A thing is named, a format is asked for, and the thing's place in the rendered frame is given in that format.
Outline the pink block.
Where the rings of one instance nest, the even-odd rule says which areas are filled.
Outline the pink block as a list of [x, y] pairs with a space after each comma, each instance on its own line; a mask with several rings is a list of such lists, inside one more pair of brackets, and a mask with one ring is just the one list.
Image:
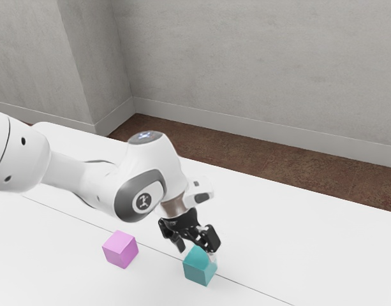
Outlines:
[[138, 254], [134, 236], [116, 230], [102, 245], [107, 261], [120, 268], [127, 268]]

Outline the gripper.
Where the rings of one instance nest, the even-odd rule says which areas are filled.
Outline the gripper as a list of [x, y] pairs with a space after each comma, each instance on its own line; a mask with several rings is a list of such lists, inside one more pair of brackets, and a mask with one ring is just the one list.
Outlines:
[[201, 247], [211, 263], [216, 262], [216, 252], [221, 246], [221, 240], [213, 225], [200, 226], [196, 208], [191, 208], [178, 217], [160, 218], [158, 225], [163, 237], [170, 239], [180, 254], [186, 250], [186, 240]]

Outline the teal block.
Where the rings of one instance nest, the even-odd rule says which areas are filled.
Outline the teal block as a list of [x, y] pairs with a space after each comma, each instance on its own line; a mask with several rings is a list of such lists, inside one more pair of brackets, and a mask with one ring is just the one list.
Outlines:
[[192, 246], [182, 262], [184, 276], [197, 284], [208, 286], [215, 275], [218, 264], [210, 261], [207, 253], [199, 246]]

